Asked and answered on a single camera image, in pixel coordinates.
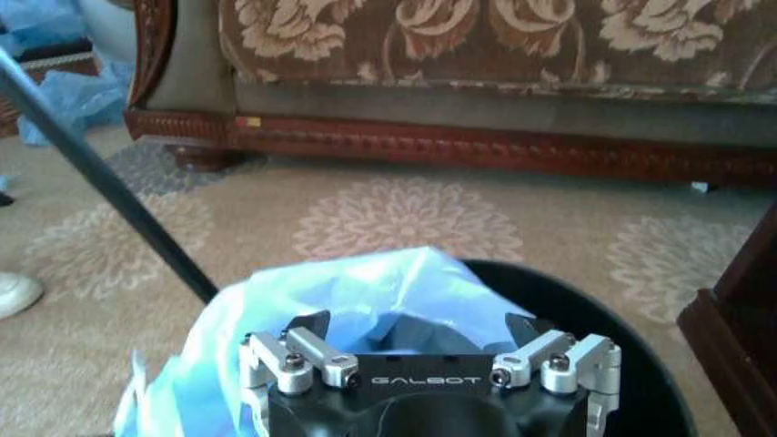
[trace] white shoe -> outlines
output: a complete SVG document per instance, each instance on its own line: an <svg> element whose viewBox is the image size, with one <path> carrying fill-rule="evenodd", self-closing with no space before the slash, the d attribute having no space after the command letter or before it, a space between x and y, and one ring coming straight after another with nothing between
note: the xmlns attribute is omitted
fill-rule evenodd
<svg viewBox="0 0 777 437"><path fill-rule="evenodd" d="M40 282L16 273L0 272L0 319L29 307L43 294Z"/></svg>

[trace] carved wooden trim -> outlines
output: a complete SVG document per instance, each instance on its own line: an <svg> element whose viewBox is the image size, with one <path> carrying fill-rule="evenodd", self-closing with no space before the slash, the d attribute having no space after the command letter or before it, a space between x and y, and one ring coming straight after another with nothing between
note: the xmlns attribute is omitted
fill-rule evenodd
<svg viewBox="0 0 777 437"><path fill-rule="evenodd" d="M152 112L128 110L124 113L129 135L204 139L215 147L229 144L232 118L200 113Z"/></svg>
<svg viewBox="0 0 777 437"><path fill-rule="evenodd" d="M573 175L777 187L777 147L721 147L336 119L129 111L129 131L205 137L216 147Z"/></svg>
<svg viewBox="0 0 777 437"><path fill-rule="evenodd" d="M175 0L135 0L137 57L129 106L139 105L157 85L175 37Z"/></svg>

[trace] patterned carpet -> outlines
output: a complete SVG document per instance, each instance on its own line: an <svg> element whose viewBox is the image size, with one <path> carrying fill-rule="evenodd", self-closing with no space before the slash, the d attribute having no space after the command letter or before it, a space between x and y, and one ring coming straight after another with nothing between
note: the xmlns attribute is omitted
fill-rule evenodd
<svg viewBox="0 0 777 437"><path fill-rule="evenodd" d="M421 244L520 261L633 324L701 435L737 435L674 319L714 283L769 193L284 158L192 175L153 145L131 147L123 128L89 141L220 286L268 266ZM131 350L156 371L201 304L56 150L0 141L0 174L16 175L19 199L0 208L0 269L48 289L0 321L0 433L107 432Z"/></svg>

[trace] blue plastic sheet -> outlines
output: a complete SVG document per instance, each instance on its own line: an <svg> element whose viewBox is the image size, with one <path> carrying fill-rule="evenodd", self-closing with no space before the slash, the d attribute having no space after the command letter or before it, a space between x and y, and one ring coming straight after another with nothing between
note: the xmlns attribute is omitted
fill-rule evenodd
<svg viewBox="0 0 777 437"><path fill-rule="evenodd" d="M508 351L504 314L529 315L432 248L261 270L216 296L148 387L133 353L116 435L255 435L240 405L239 343L249 331L280 335L295 316L320 310L332 313L327 341L355 353L388 352L387 345L421 353Z"/></svg>
<svg viewBox="0 0 777 437"><path fill-rule="evenodd" d="M89 127L121 123L135 66L103 58L99 76L49 70L40 92L53 107L60 121L77 134ZM20 137L31 146L48 146L44 134L25 116L19 119Z"/></svg>
<svg viewBox="0 0 777 437"><path fill-rule="evenodd" d="M73 0L3 0L0 20L8 31L0 36L0 46L12 56L87 36Z"/></svg>

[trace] sofa cushion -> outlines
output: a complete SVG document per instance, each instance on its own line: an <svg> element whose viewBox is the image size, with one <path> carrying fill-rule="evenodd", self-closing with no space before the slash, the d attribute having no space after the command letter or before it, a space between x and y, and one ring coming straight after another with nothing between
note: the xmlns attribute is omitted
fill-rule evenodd
<svg viewBox="0 0 777 437"><path fill-rule="evenodd" d="M777 104L776 0L221 0L245 79Z"/></svg>

